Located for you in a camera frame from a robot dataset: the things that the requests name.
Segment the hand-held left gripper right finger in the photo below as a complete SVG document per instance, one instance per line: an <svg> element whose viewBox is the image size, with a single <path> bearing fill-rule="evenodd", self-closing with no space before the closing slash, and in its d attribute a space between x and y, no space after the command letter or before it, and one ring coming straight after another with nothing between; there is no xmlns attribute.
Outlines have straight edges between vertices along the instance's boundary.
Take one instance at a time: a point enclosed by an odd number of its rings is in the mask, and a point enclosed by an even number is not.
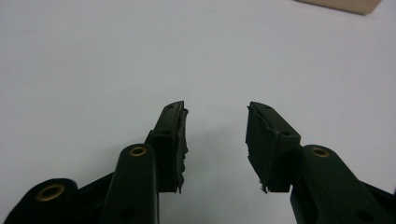
<svg viewBox="0 0 396 224"><path fill-rule="evenodd" d="M271 106L251 102L247 109L247 157L262 190L289 192L301 136Z"/></svg>

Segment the white table cover sheet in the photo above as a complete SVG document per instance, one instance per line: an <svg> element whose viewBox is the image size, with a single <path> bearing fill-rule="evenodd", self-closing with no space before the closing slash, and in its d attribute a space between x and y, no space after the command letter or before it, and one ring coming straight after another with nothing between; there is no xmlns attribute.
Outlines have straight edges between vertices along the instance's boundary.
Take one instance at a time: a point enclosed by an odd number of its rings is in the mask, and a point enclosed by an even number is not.
<svg viewBox="0 0 396 224"><path fill-rule="evenodd" d="M161 224L296 224L248 161L251 102L394 191L396 0L0 0L0 224L42 181L112 172L176 101L189 151Z"/></svg>

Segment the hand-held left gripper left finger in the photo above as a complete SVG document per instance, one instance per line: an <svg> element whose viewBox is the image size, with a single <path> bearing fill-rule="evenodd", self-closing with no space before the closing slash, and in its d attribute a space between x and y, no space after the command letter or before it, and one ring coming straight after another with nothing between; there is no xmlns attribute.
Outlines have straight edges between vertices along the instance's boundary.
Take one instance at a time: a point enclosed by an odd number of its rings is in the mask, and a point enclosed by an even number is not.
<svg viewBox="0 0 396 224"><path fill-rule="evenodd" d="M166 105L145 141L155 150L159 192L181 191L184 183L188 113L183 101Z"/></svg>

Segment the wooden block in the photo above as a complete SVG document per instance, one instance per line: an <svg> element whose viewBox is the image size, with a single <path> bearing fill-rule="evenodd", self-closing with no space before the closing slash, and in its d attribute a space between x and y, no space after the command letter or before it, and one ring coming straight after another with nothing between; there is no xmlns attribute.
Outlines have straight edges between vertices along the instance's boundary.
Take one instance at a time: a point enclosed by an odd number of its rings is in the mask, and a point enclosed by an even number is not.
<svg viewBox="0 0 396 224"><path fill-rule="evenodd" d="M342 10L360 15L372 13L382 0L296 0L320 7Z"/></svg>

